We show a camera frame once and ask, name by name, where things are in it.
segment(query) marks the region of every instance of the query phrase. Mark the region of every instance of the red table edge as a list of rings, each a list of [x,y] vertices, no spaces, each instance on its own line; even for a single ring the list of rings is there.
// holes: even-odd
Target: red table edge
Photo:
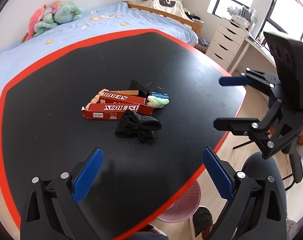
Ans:
[[[1,192],[3,195],[3,198],[5,200],[6,206],[10,212],[10,215],[15,222],[16,226],[18,229],[20,229],[20,220],[21,217],[19,215],[19,212],[17,210],[17,207],[15,205],[14,199],[11,195],[9,184],[7,181],[6,177],[6,172],[5,172],[5,167],[4,167],[4,160],[3,160],[3,155],[2,155],[2,119],[3,119],[3,110],[4,110],[4,104],[5,104],[5,97],[7,92],[9,91],[10,88],[12,88],[14,85],[16,85],[18,82],[23,80],[25,77],[30,75],[31,73],[35,72],[36,70],[40,69],[41,67],[49,64],[50,62],[62,57],[63,55],[71,52],[72,50],[83,48],[83,47],[88,47],[92,45],[96,45],[105,41],[110,41],[110,40],[115,40],[115,39],[120,39],[124,37],[130,37],[130,36],[135,36],[143,33],[158,33],[174,42],[177,44],[181,45],[182,47],[190,50],[194,54],[196,54],[199,57],[205,57],[205,55],[200,52],[199,50],[195,49],[194,47],[184,43],[183,41],[170,36],[166,33],[163,33],[159,30],[156,29],[139,29],[139,30],[129,30],[129,31],[122,31],[122,32],[116,32],[116,33],[108,33],[92,38],[88,38],[86,40],[78,41],[76,43],[73,43],[71,45],[68,45],[64,48],[58,49],[51,54],[48,54],[47,56],[39,59],[38,61],[34,62],[31,64],[29,67],[18,73],[12,80],[10,80],[4,87],[1,93],[0,97],[0,187],[1,187]],[[219,66],[216,62],[211,60],[210,58],[206,58],[206,60],[211,61],[211,66],[214,67],[216,70],[218,70],[222,75],[224,76],[230,76],[230,74],[224,70],[221,66]],[[235,116],[238,115],[240,108],[242,106],[242,103],[236,113]],[[217,152],[221,145],[223,144],[224,140],[226,139],[228,135],[228,132],[225,132],[224,135],[221,137],[217,145],[214,147],[214,151]],[[121,234],[120,236],[116,237],[115,240],[122,240],[126,239],[135,232],[138,232],[140,229],[144,228],[149,222],[152,220],[156,219],[157,216],[162,214],[172,203],[174,203],[197,179],[197,177],[205,170],[205,166],[202,164],[197,171],[189,178],[189,180],[169,199],[167,200],[163,205],[160,206],[154,213],[149,215],[147,218],[145,218],[143,221],[139,222],[137,225],[126,231],[125,233]]]

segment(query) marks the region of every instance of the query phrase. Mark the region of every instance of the barcode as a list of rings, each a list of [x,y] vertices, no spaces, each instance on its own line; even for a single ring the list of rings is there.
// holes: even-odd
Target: barcode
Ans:
[[[104,114],[103,113],[93,113],[93,117],[103,118]]]

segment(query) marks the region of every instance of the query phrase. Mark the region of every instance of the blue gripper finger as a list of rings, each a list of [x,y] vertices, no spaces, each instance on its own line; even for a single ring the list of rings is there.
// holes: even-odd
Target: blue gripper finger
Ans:
[[[250,80],[245,76],[240,77],[221,77],[219,84],[225,86],[246,86],[250,84]]]
[[[104,161],[102,149],[97,149],[88,160],[74,182],[73,200],[76,204],[86,198],[93,182]]]
[[[234,185],[231,179],[233,177],[231,177],[231,174],[227,173],[221,162],[224,161],[221,161],[208,147],[203,150],[203,163],[210,175],[210,178],[215,184],[219,195],[231,203],[234,199]],[[235,171],[232,168],[229,169],[229,173],[232,172]]]

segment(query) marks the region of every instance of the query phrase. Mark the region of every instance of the wooden bed frame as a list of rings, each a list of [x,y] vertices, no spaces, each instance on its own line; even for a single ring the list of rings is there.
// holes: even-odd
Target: wooden bed frame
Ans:
[[[148,12],[151,12],[151,13],[155,13],[155,14],[159,14],[159,15],[162,15],[164,17],[167,17],[167,18],[171,18],[171,19],[174,19],[176,21],[179,21],[181,22],[182,24],[186,24],[188,26],[191,27],[191,29],[198,35],[201,31],[201,28],[203,27],[203,24],[204,22],[200,21],[200,20],[197,20],[197,19],[194,19],[193,22],[189,21],[189,20],[186,20],[184,18],[181,18],[179,16],[176,16],[174,14],[171,14],[171,13],[167,13],[167,12],[163,12],[163,11],[160,11],[160,10],[156,10],[154,8],[149,8],[149,7],[144,7],[144,6],[140,6],[140,5],[135,5],[135,4],[128,4],[128,7],[129,8],[136,8],[138,10],[142,10],[142,11],[148,11]]]

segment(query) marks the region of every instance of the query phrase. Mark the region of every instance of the pink trash bin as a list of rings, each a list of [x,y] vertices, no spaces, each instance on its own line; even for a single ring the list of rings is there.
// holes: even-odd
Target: pink trash bin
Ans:
[[[166,223],[178,223],[191,217],[198,209],[200,202],[200,186],[195,181],[189,189],[172,204],[164,213],[157,217]]]

